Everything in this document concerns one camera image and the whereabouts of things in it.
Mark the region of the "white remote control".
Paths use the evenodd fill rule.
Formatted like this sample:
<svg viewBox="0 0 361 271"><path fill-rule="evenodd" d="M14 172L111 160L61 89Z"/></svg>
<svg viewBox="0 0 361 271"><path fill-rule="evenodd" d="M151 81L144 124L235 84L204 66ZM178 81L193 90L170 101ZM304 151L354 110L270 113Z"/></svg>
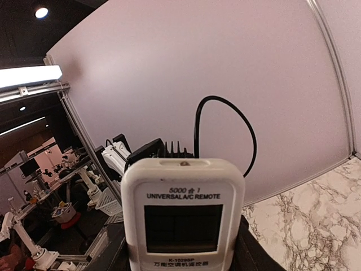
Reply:
<svg viewBox="0 0 361 271"><path fill-rule="evenodd" d="M229 270L244 195L223 159L136 162L121 181L131 270Z"/></svg>

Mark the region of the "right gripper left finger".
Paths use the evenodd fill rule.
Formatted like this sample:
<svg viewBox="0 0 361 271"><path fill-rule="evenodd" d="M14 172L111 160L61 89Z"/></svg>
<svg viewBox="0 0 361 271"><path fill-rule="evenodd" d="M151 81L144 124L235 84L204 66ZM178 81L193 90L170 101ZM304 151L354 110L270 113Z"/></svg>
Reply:
<svg viewBox="0 0 361 271"><path fill-rule="evenodd" d="M109 244L93 262L93 270L130 270L124 224L109 224Z"/></svg>

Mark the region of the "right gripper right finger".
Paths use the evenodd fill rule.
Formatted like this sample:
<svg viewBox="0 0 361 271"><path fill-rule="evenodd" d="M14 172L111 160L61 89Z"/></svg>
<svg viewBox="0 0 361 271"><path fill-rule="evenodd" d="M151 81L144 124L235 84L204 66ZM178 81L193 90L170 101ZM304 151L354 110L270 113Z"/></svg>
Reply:
<svg viewBox="0 0 361 271"><path fill-rule="evenodd" d="M238 233L238 270L285 270L260 245L242 216Z"/></svg>

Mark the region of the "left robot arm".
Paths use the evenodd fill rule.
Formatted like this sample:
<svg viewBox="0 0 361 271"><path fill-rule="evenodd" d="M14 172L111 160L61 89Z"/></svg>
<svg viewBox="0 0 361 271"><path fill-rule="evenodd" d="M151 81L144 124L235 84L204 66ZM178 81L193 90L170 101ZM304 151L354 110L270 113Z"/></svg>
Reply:
<svg viewBox="0 0 361 271"><path fill-rule="evenodd" d="M131 149L124 134L115 136L112 140L105 141L105 147L95 149L102 168L111 181L120 182L126 171L127 159Z"/></svg>

